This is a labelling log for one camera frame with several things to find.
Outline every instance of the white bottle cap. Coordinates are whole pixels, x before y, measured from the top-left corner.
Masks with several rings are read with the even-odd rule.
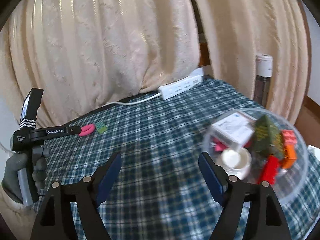
[[[270,55],[258,54],[256,56],[257,76],[272,77],[273,58]]]

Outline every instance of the gray glove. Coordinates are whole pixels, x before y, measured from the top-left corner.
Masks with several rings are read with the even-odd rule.
[[[33,161],[36,165],[34,166],[32,178],[36,182],[37,189],[44,188],[44,181],[46,178],[45,170],[47,168],[47,162],[45,158],[49,156],[49,150],[40,146],[36,146],[32,149],[32,151],[37,153],[40,152],[40,154],[33,155]],[[23,201],[17,172],[26,167],[27,158],[27,155],[24,153],[15,153],[7,160],[4,169],[2,188],[10,198],[18,203],[23,203]]]

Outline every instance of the white cable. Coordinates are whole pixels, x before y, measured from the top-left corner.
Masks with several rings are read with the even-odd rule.
[[[121,106],[132,106],[132,105],[140,104],[140,103],[142,103],[142,102],[146,102],[146,101],[151,100],[151,99],[153,99],[153,98],[157,98],[157,97],[159,97],[159,96],[161,96],[161,93],[157,93],[157,94],[154,95],[154,96],[151,96],[151,97],[149,97],[149,98],[143,99],[143,100],[141,100],[141,101],[133,102],[133,103],[109,102],[109,103],[107,103],[107,104],[105,104],[105,105],[103,105],[103,106],[101,106],[101,107],[108,106],[108,105],[112,105],[112,104],[118,104],[118,105],[121,105]]]
[[[3,146],[3,144],[0,142],[0,148],[7,154],[12,155],[14,152],[8,150],[6,147]]]

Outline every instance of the pink hair tie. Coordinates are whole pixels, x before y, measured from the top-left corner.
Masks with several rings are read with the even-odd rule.
[[[81,127],[81,133],[79,133],[79,136],[87,136],[91,133],[93,133],[93,131],[96,129],[96,126],[92,123],[92,124],[88,124],[84,127]]]

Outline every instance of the plaid tablecloth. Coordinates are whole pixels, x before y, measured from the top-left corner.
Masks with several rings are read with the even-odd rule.
[[[154,95],[150,93],[141,100]],[[110,237],[119,239],[209,239],[221,213],[198,168],[206,128],[231,109],[258,107],[220,80],[208,79],[163,101],[155,98],[133,106],[114,106],[72,125],[104,122],[108,130],[87,137],[69,136],[46,143],[48,179],[78,182],[91,175],[114,152],[122,168],[99,213]],[[309,155],[309,172],[296,199],[283,207],[292,239],[301,239],[320,209],[320,164]],[[43,198],[35,204],[39,209]],[[76,205],[72,204],[79,239],[85,239]],[[243,208],[235,239],[241,239],[248,208]]]

